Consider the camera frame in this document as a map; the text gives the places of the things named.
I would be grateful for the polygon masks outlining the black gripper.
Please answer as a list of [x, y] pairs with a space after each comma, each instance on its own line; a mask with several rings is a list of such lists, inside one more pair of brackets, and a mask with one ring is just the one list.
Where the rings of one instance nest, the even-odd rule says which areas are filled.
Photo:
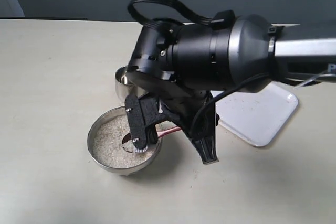
[[[145, 90], [143, 95], [127, 96], [127, 107], [135, 109], [128, 116], [131, 132], [140, 128], [153, 131], [155, 124], [173, 122], [191, 140], [204, 165], [218, 162], [215, 131], [219, 116], [215, 106], [210, 105], [197, 115], [213, 96], [209, 91], [191, 90], [170, 80], [158, 79], [152, 73], [144, 73], [136, 66], [127, 67], [127, 78]], [[143, 118], [142, 127], [135, 124], [140, 118]]]

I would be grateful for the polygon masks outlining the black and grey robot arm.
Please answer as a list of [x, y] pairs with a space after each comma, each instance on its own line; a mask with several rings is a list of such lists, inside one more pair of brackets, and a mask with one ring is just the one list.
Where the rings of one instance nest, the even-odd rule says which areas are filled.
[[204, 164], [217, 162], [215, 104], [237, 91], [277, 81], [304, 87], [335, 82], [335, 22], [273, 26], [263, 17], [220, 12], [209, 25], [158, 19], [167, 35], [143, 27], [127, 78], [146, 93], [127, 96], [139, 153], [157, 142], [156, 125], [179, 126]]

